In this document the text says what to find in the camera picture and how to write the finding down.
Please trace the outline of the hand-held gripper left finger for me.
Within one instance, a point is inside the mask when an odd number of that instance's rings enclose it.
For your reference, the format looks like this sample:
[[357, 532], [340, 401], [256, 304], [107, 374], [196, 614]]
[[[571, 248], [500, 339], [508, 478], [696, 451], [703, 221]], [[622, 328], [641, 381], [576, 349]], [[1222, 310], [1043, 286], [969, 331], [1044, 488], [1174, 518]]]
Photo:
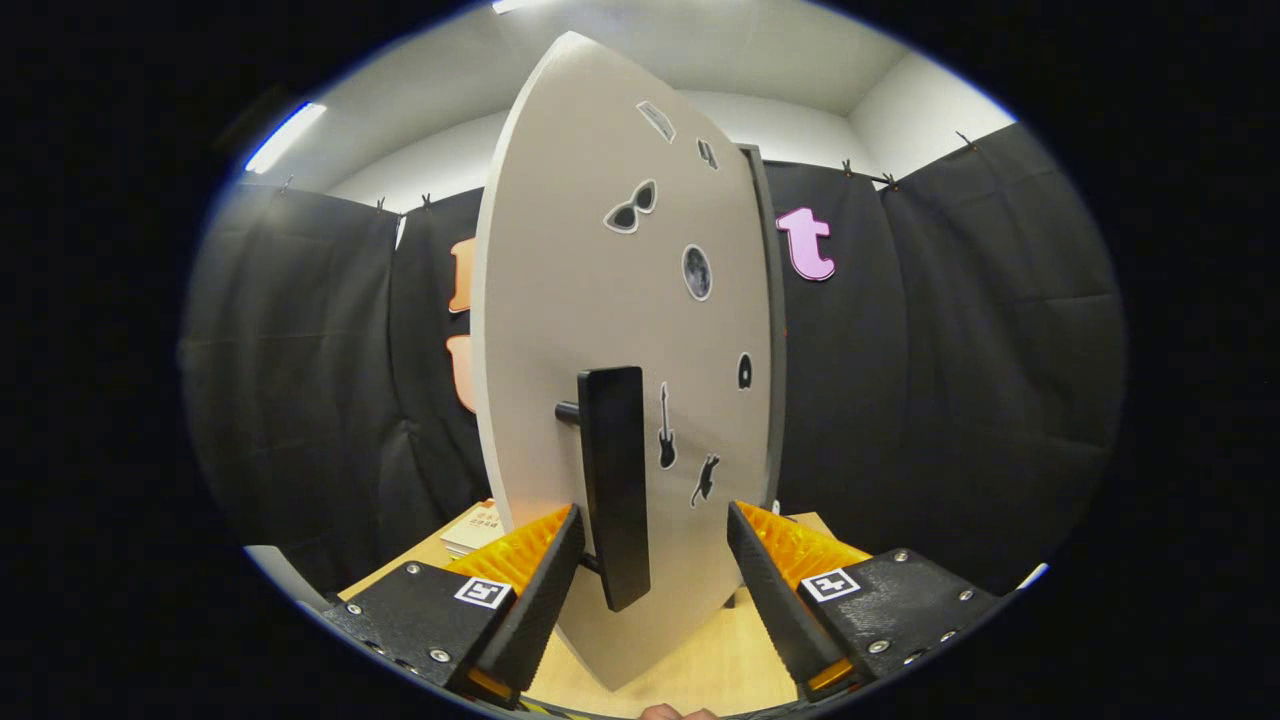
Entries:
[[570, 503], [436, 568], [393, 566], [320, 615], [435, 688], [513, 710], [530, 688], [585, 547]]

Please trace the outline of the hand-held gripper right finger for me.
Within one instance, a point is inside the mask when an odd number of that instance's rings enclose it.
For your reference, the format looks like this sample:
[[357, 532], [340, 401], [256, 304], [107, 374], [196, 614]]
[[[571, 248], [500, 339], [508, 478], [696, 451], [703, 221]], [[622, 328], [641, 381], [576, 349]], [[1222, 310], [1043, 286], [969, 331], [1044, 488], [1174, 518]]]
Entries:
[[806, 701], [886, 683], [1004, 606], [914, 550], [872, 555], [735, 501], [727, 542], [774, 651]]

